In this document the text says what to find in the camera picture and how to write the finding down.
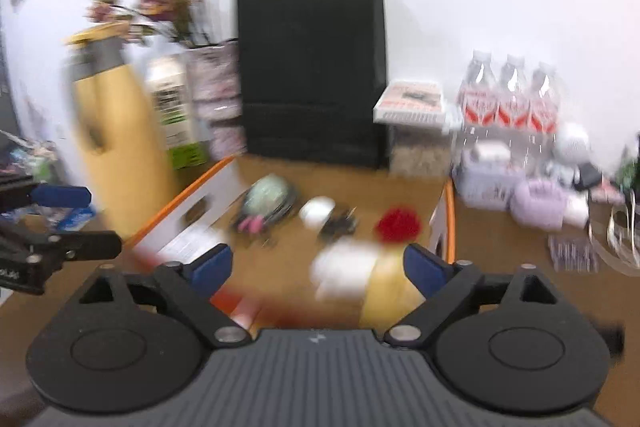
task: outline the red and white label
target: red and white label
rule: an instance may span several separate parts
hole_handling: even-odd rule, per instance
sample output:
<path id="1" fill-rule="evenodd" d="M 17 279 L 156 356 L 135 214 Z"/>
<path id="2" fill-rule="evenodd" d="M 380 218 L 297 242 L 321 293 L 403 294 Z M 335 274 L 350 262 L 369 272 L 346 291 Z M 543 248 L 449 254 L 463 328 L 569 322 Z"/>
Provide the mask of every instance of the red and white label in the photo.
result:
<path id="1" fill-rule="evenodd" d="M 548 100 L 532 100 L 529 128 L 535 132 L 552 133 L 558 125 L 558 106 Z"/>
<path id="2" fill-rule="evenodd" d="M 529 122 L 529 99 L 521 94 L 504 94 L 500 97 L 495 123 L 500 127 L 524 129 Z"/>
<path id="3" fill-rule="evenodd" d="M 465 121 L 468 124 L 487 126 L 494 123 L 498 99 L 490 91 L 467 91 L 464 95 Z"/>

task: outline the thermos handle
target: thermos handle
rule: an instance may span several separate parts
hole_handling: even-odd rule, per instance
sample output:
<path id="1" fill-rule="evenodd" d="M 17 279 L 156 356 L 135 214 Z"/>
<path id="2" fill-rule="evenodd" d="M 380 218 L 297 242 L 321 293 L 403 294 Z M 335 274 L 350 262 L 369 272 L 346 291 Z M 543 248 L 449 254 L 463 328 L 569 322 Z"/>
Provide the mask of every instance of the thermos handle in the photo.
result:
<path id="1" fill-rule="evenodd" d="M 92 51 L 92 46 L 90 43 L 87 43 L 87 45 L 85 45 L 82 48 L 82 51 L 80 52 L 78 58 L 79 60 L 75 64 L 76 67 L 84 66 L 84 69 L 87 70 L 88 74 L 86 76 L 78 75 L 79 78 L 73 79 L 71 83 L 72 106 L 76 114 L 76 120 L 78 120 L 78 127 L 80 128 L 81 132 L 83 132 L 85 136 L 88 138 L 89 143 L 91 144 L 92 150 L 98 153 L 104 153 L 107 149 L 106 140 L 104 138 L 104 132 L 101 129 L 101 126 L 99 124 L 95 124 L 92 121 L 92 119 L 87 118 L 85 114 L 85 110 L 82 107 L 82 104 L 80 103 L 80 101 L 78 100 L 78 97 L 76 96 L 76 89 L 74 86 L 74 83 L 77 82 L 78 80 L 86 80 L 87 82 L 91 82 L 93 91 L 94 91 L 96 106 L 100 108 L 100 102 L 101 102 L 100 83 L 98 82 L 97 72 L 95 68 L 95 55 L 94 55 L 94 52 Z"/>

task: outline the red object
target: red object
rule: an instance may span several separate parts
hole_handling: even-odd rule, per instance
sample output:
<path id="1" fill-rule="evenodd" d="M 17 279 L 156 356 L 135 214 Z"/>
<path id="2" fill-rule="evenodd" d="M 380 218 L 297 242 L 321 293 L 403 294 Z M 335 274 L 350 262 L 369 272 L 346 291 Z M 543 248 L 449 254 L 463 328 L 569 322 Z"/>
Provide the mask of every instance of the red object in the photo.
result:
<path id="1" fill-rule="evenodd" d="M 404 243 L 418 237 L 422 226 L 411 208 L 392 208 L 376 225 L 376 231 L 386 243 Z"/>

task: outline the yellow bottle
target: yellow bottle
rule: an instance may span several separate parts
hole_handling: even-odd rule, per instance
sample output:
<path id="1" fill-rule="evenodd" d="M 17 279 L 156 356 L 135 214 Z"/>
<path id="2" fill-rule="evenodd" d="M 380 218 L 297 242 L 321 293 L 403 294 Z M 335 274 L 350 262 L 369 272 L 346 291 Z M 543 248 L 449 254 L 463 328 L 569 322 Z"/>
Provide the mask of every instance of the yellow bottle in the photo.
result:
<path id="1" fill-rule="evenodd" d="M 142 82 L 122 56 L 126 23 L 69 39 L 76 49 L 76 139 L 107 225 L 136 233 L 178 193 L 159 124 Z"/>

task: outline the orange trim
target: orange trim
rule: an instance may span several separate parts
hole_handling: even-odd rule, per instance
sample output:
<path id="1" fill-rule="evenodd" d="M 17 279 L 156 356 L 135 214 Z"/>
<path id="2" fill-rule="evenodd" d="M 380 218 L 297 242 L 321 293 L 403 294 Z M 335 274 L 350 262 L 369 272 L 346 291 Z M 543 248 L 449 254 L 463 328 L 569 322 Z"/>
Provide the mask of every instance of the orange trim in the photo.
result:
<path id="1" fill-rule="evenodd" d="M 125 248 L 134 248 L 140 241 L 145 238 L 146 234 L 148 234 L 156 226 L 158 226 L 160 221 L 171 214 L 171 212 L 173 212 L 179 204 L 181 204 L 184 200 L 191 196 L 196 190 L 198 190 L 198 188 L 202 187 L 214 174 L 220 172 L 233 160 L 234 158 L 232 156 L 229 156 L 213 165 L 212 168 L 210 168 L 207 172 L 200 176 L 200 178 L 198 178 L 191 185 L 185 188 L 185 190 L 178 194 L 169 204 L 167 204 L 167 206 L 165 206 L 151 220 L 149 220 L 149 222 L 144 227 L 142 227 L 131 238 L 129 238 L 124 244 Z"/>
<path id="2" fill-rule="evenodd" d="M 453 200 L 453 181 L 451 178 L 444 185 L 444 195 L 447 207 L 447 263 L 456 261 L 456 208 Z"/>

